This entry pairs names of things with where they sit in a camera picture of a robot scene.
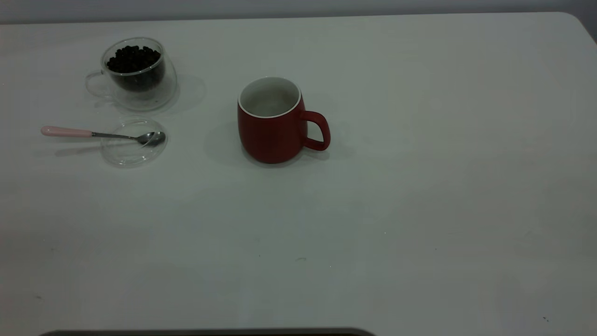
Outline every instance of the metal spoon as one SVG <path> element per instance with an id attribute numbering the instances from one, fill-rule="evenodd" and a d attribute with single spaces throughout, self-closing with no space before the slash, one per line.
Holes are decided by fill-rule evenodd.
<path id="1" fill-rule="evenodd" d="M 68 136 L 75 138 L 118 138 L 135 140 L 142 145 L 157 146 L 166 140 L 166 133 L 164 132 L 149 132 L 140 136 L 132 137 L 126 135 L 96 133 L 88 130 L 65 129 L 56 126 L 43 126 L 41 133 L 45 136 Z"/>

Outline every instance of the mug rim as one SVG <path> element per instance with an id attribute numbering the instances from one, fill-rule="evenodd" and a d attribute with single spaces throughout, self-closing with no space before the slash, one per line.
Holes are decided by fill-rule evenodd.
<path id="1" fill-rule="evenodd" d="M 247 87 L 249 87 L 249 85 L 255 83 L 256 81 L 264 80 L 266 78 L 278 78 L 278 79 L 281 79 L 281 80 L 285 80 L 285 81 L 290 82 L 292 85 L 294 85 L 295 88 L 297 88 L 298 93 L 299 93 L 298 94 L 299 97 L 298 97 L 296 103 L 294 103 L 293 107 L 291 107 L 289 110 L 285 111 L 284 113 L 280 113 L 280 114 L 276 114 L 276 115 L 271 115 L 271 116 L 268 116 L 268 117 L 264 117 L 264 116 L 261 116 L 261 115 L 252 114 L 252 113 L 250 113 L 249 111 L 247 111 L 242 106 L 242 104 L 241 104 L 241 97 L 242 97 L 242 93 L 245 91 L 245 89 Z M 249 84 L 245 85 L 245 87 L 242 88 L 241 93 L 238 95 L 238 106 L 242 109 L 243 112 L 245 112 L 246 114 L 248 114 L 248 115 L 250 115 L 252 117 L 259 118 L 259 119 L 274 119 L 274 118 L 282 117 L 282 116 L 287 115 L 290 112 L 292 112 L 299 105 L 299 103 L 300 103 L 300 101 L 301 101 L 302 98 L 303 98 L 303 92 L 300 90 L 300 87 L 295 82 L 289 80 L 286 77 L 264 76 L 264 77 L 258 78 L 256 80 L 252 80 Z"/>
<path id="2" fill-rule="evenodd" d="M 148 39 L 149 41 L 152 41 L 155 44 L 157 44 L 160 47 L 160 49 L 162 50 L 162 52 L 159 55 L 159 59 L 154 64 L 146 67 L 145 69 L 139 70 L 139 71 L 135 71 L 135 72 L 122 73 L 122 72 L 115 72 L 115 71 L 112 71 L 112 70 L 108 69 L 107 65 L 104 64 L 104 57 L 106 56 L 106 54 L 108 53 L 108 51 L 111 50 L 116 44 L 120 44 L 120 43 L 129 41 L 129 40 L 132 40 L 132 39 Z M 164 54 L 165 53 L 166 53 L 166 50 L 164 50 L 164 46 L 160 42 L 158 42 L 157 40 L 155 40 L 155 39 L 153 39 L 151 37 L 143 37 L 143 36 L 130 37 L 130 38 L 125 38 L 123 40 L 120 40 L 120 41 L 112 44 L 110 47 L 108 47 L 106 49 L 106 51 L 104 51 L 104 53 L 101 54 L 100 64 L 101 64 L 102 70 L 106 71 L 108 74 L 116 75 L 116 76 L 121 76 L 121 77 L 135 76 L 135 75 L 142 74 L 144 72 L 147 72 L 147 71 L 155 68 L 156 65 L 158 65 L 158 64 L 160 64 L 162 62 L 162 60 L 164 59 Z"/>

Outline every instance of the table surface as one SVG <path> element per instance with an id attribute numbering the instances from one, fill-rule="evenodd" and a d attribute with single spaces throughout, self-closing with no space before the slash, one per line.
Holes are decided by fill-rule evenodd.
<path id="1" fill-rule="evenodd" d="M 94 140 L 102 52 L 161 41 L 180 89 L 147 166 Z M 351 326 L 595 335 L 597 46 L 562 13 L 0 26 L 0 334 Z M 241 148 L 236 98 L 291 78 L 332 142 Z M 310 128 L 314 137 L 316 127 Z"/>

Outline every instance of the double-walled glass cup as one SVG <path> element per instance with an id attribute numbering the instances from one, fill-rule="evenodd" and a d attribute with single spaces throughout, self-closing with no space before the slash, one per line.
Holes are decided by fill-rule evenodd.
<path id="1" fill-rule="evenodd" d="M 159 59 L 151 65 L 139 65 L 138 71 L 119 73 L 108 68 L 110 58 L 125 47 L 151 48 L 160 53 Z M 90 80 L 104 75 L 108 91 L 101 92 L 90 85 Z M 97 97 L 113 99 L 120 105 L 135 111 L 149 111 L 166 104 L 176 91 L 176 71 L 158 41 L 152 38 L 135 37 L 117 42 L 101 56 L 101 70 L 90 73 L 85 79 L 89 93 Z"/>

